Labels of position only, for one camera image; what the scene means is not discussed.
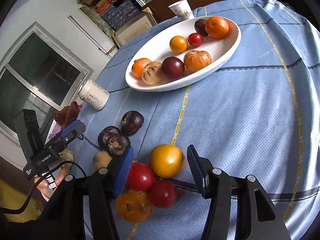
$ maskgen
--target paper cup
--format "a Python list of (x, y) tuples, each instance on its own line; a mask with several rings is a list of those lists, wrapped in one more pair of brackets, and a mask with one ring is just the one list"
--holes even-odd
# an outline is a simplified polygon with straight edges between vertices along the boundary
[(174, 14), (181, 20), (193, 19), (193, 13), (191, 11), (190, 5), (187, 0), (181, 0), (179, 2), (173, 3), (169, 8), (174, 12)]

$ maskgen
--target blue tablecloth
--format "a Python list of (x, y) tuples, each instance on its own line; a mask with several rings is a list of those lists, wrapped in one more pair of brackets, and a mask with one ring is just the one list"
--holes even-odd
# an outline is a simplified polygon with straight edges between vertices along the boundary
[[(319, 32), (276, 0), (221, 1), (195, 9), (194, 15), (223, 16), (239, 25), (242, 40), (231, 59), (188, 87), (161, 93), (132, 90), (124, 78), (130, 60), (148, 40), (179, 20), (174, 17), (154, 26), (121, 47), (99, 75), (97, 82), (110, 91), (110, 99), (99, 112), (90, 106), (81, 110), (85, 135), (98, 144), (103, 128), (119, 127), (125, 112), (137, 110), (145, 122), (130, 140), (139, 161), (148, 163), (152, 148), (162, 143), (175, 143), (185, 154), (193, 144), (200, 156), (229, 175), (255, 175), (284, 217), (292, 239), (298, 240), (319, 211)], [(70, 147), (88, 175), (97, 153), (92, 143), (76, 140)], [(75, 168), (73, 173), (81, 177)], [(175, 179), (185, 182), (177, 203), (169, 209), (155, 208), (132, 239), (200, 239), (210, 200), (194, 191), (188, 164)], [(234, 239), (236, 198), (231, 206), (228, 239)], [(121, 239), (127, 239), (133, 224), (116, 210), (114, 214)], [(84, 216), (90, 238), (87, 207)]]

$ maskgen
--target white oval bowl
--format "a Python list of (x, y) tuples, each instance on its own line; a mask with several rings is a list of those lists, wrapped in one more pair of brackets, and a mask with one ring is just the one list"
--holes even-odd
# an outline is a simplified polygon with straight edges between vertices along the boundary
[[(134, 57), (130, 61), (125, 72), (125, 80), (127, 84), (131, 88), (139, 91), (169, 91), (188, 86), (218, 70), (228, 59), (231, 58), (233, 53), (236, 51), (236, 48), (239, 46), (241, 40), (241, 31), (239, 26), (230, 19), (225, 18), (225, 20), (229, 24), (229, 33), (225, 38), (221, 40), (216, 40), (209, 36), (204, 37), (204, 43), (201, 46), (195, 48), (188, 44), (188, 49), (180, 54), (171, 51), (169, 47), (169, 42), (172, 37), (180, 35), (188, 39), (188, 36), (191, 33), (196, 32), (194, 29), (195, 22), (199, 19), (209, 18), (210, 16), (186, 20), (172, 25), (154, 36), (150, 41), (148, 41), (141, 47), (141, 49), (134, 55)], [(174, 56), (183, 61), (184, 55), (191, 50), (207, 51), (211, 56), (212, 63), (194, 73), (188, 73), (188, 70), (186, 69), (185, 76), (183, 78), (171, 82), (164, 80), (163, 82), (156, 85), (148, 85), (143, 82), (142, 79), (137, 79), (132, 74), (131, 68), (136, 59), (145, 57), (149, 58), (152, 61), (163, 62), (167, 57)]]

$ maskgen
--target wall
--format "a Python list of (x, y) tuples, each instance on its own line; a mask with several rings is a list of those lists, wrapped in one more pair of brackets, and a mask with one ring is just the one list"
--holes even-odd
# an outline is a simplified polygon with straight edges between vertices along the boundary
[[(0, 59), (35, 21), (83, 60), (96, 79), (109, 59), (68, 19), (82, 5), (77, 0), (18, 0), (0, 27)], [(0, 133), (0, 156), (19, 169), (26, 160), (20, 147)]]

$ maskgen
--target window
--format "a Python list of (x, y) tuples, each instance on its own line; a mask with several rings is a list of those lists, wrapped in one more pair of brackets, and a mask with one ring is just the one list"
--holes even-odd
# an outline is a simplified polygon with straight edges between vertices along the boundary
[(74, 99), (78, 87), (92, 72), (34, 23), (0, 62), (0, 132), (18, 144), (13, 120), (24, 108), (36, 111), (42, 131), (53, 112)]

